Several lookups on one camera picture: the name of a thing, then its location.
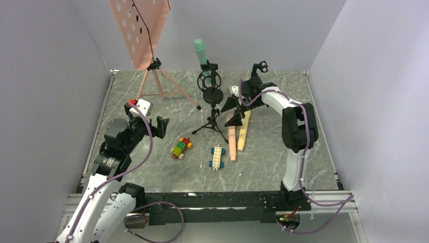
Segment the black shock-mount tripod stand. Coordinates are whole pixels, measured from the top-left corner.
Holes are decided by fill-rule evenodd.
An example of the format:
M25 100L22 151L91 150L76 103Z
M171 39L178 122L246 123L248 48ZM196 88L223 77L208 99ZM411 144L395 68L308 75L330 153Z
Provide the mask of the black shock-mount tripod stand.
M210 116L207 118L207 123L192 131L192 134L196 134L202 129L211 129L220 133L223 140L228 144L228 139L224 136L217 123L217 118L221 113L217 108L217 105L222 102L224 97L221 90L221 84L222 79L214 69L206 69L199 74L197 85L199 90L202 92L204 102L210 105L211 110Z

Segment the black round-base mic stand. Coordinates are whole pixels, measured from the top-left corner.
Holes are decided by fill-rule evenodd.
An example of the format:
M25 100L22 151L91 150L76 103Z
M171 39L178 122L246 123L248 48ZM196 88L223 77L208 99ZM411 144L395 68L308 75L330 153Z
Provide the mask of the black round-base mic stand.
M220 74L217 72L218 70L218 64L216 63L210 63L208 62L209 69L211 70L211 86L207 87L206 89L199 89L203 93L203 99L206 103L210 104L220 104L220 102L223 100L223 92L221 90L222 85L222 78Z

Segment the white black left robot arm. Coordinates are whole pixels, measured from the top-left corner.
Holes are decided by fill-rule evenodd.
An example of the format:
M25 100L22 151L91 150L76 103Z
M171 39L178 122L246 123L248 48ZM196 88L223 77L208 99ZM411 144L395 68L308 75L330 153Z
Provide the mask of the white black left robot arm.
M148 118L153 104L141 98L130 99L124 108L128 118L108 123L86 190L56 242L107 242L119 225L126 226L131 218L145 219L145 209L166 204L148 198L144 187L121 180L143 165L129 168L131 152L144 137L151 146L155 137L163 138L169 120L158 116L154 126Z

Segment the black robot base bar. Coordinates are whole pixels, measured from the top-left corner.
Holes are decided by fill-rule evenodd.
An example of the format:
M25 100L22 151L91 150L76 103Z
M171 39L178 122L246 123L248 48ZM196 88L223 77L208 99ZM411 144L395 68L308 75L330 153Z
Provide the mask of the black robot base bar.
M149 225L259 221L276 223L282 214L306 213L311 205L301 193L282 191L147 192L136 213L149 216Z

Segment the yellow cream microphone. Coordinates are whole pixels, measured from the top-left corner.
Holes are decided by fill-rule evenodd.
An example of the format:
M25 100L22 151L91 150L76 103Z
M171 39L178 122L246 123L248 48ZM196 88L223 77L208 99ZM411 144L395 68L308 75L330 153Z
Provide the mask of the yellow cream microphone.
M240 130L239 130L239 137L238 137L238 143L237 143L237 151L239 152L244 151L251 111L250 110L246 111L244 114L245 116L242 119L242 126L240 127Z

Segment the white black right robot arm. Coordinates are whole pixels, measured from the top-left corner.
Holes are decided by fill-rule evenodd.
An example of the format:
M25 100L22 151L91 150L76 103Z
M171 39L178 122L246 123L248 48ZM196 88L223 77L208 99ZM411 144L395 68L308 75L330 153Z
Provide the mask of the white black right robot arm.
M240 80L229 90L230 96L220 110L234 111L225 124L227 127L242 126L245 113L261 106L271 107L281 116L281 136L288 152L286 171L281 181L283 198L292 202L311 201L305 191L304 177L307 156L319 138L313 105L290 98L276 84L263 83L258 76Z

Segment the teal green microphone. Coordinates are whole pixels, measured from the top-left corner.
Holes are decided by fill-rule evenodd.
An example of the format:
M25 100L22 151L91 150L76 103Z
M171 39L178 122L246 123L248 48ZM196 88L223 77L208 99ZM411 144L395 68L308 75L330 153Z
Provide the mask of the teal green microphone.
M207 57L205 54L205 44L202 39L194 41L194 50L198 56L201 73L198 76L199 87L203 90L211 86L211 70L209 69Z

